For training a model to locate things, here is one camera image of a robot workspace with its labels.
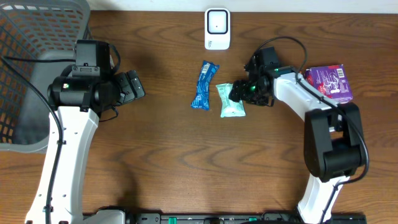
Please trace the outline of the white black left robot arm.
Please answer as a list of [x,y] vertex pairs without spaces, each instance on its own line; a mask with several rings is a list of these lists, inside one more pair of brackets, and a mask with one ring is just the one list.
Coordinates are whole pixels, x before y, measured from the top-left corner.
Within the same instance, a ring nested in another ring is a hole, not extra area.
[[99,212],[84,218],[84,176],[101,113],[144,95],[134,70],[100,76],[95,67],[73,67],[54,79],[48,87],[51,113],[47,153],[26,223],[125,222],[124,212]]

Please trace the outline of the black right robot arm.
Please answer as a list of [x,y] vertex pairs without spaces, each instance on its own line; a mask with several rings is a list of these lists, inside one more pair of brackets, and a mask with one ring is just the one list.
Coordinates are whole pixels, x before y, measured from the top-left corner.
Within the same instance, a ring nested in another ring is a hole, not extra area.
[[310,176],[298,214],[304,223],[330,221],[343,186],[363,179],[369,169],[358,106],[323,95],[294,67],[262,65],[248,75],[233,83],[230,100],[269,107],[278,100],[303,120],[303,153]]

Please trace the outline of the teal packet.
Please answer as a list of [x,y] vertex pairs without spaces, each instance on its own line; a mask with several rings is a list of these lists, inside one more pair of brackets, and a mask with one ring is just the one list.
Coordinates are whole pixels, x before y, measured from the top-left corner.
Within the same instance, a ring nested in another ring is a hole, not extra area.
[[222,103],[221,118],[244,117],[246,115],[242,101],[234,102],[229,99],[232,87],[233,85],[230,83],[216,85]]

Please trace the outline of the purple red tissue pack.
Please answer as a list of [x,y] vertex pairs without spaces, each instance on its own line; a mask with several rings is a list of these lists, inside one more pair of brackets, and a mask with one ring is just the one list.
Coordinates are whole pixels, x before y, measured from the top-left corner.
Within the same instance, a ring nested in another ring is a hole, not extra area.
[[339,103],[353,99],[343,64],[308,68],[305,78],[320,93]]

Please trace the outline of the dark grey plastic basket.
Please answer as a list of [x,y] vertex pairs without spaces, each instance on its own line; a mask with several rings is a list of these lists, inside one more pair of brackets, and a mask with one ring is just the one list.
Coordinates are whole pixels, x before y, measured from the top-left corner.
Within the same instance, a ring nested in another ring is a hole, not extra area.
[[1,0],[1,150],[44,153],[49,111],[21,79],[47,94],[70,64],[75,42],[91,37],[86,0]]

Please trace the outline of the blue snack bar wrapper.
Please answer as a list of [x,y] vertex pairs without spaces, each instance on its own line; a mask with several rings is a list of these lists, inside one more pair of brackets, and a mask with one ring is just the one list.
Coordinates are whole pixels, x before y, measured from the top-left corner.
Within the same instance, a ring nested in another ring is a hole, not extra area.
[[206,60],[203,61],[197,81],[196,95],[191,103],[191,108],[209,110],[209,85],[220,66]]

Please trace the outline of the white barcode scanner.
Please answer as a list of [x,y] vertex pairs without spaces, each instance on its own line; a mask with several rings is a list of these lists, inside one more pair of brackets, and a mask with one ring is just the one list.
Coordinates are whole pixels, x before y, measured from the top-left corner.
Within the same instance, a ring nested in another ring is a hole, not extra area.
[[231,14],[225,8],[205,11],[205,48],[227,50],[231,43]]

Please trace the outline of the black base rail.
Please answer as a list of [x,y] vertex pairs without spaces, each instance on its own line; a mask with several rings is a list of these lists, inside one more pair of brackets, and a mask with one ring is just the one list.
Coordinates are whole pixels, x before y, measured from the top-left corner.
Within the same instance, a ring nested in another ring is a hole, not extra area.
[[[94,221],[94,215],[86,216],[84,223],[129,223],[129,224],[238,224],[238,223],[304,223],[300,216],[290,212],[266,212],[262,215],[161,215],[158,213],[127,214],[125,221],[119,217],[110,221]],[[367,224],[365,215],[332,215],[324,223]]]

